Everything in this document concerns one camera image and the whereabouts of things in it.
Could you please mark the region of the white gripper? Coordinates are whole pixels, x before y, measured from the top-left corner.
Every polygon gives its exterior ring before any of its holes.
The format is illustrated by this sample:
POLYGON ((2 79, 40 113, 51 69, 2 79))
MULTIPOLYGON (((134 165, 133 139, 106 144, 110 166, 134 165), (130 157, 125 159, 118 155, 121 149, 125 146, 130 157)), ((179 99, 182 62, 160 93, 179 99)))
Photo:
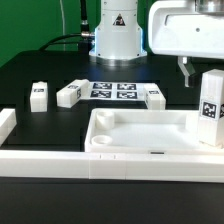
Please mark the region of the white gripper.
POLYGON ((178 57, 186 87, 196 71, 190 57, 224 59, 224 0, 159 0, 150 8, 148 42, 155 54, 178 57))

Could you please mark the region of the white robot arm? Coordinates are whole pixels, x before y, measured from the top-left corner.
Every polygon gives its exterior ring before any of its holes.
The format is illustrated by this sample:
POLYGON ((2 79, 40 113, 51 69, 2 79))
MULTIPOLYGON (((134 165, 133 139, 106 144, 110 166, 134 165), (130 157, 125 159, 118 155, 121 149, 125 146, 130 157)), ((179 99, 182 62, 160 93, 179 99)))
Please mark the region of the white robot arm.
POLYGON ((172 55, 191 85, 190 57, 224 59, 224 0, 157 0, 148 14, 148 29, 137 22, 138 0, 101 0, 90 58, 110 66, 127 65, 146 56, 143 35, 155 54, 172 55))

